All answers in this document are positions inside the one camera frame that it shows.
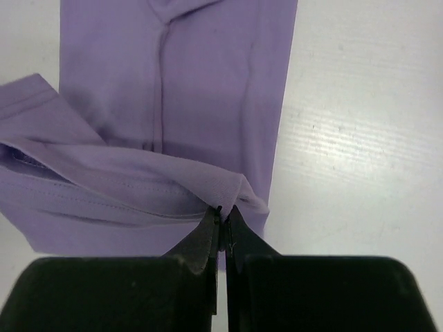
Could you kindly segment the lavender t shirt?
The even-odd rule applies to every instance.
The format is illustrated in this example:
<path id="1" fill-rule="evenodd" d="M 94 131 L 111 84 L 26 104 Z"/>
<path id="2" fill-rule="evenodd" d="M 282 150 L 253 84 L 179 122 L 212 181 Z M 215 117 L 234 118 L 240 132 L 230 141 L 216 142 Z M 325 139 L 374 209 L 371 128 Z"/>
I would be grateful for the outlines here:
<path id="1" fill-rule="evenodd" d="M 37 252 L 161 255 L 210 207 L 262 233 L 295 1 L 63 1 L 60 79 L 1 86 L 1 213 Z"/>

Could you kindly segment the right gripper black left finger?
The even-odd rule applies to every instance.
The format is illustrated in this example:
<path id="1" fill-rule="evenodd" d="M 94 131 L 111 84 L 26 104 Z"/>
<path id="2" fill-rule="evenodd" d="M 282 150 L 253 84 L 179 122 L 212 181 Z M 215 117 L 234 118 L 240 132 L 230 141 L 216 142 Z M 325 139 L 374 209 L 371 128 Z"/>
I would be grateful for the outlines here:
<path id="1" fill-rule="evenodd" d="M 157 257 L 45 257 L 20 274 L 2 331 L 209 331 L 220 211 Z"/>

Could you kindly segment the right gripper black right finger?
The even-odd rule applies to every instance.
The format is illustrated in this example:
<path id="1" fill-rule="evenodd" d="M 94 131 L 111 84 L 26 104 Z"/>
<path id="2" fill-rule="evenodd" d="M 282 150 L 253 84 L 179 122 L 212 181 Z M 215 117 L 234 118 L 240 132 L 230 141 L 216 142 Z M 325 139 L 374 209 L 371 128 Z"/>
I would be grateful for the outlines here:
<path id="1" fill-rule="evenodd" d="M 230 331 L 435 331 L 414 275 L 380 256 L 281 255 L 233 208 L 224 224 Z"/>

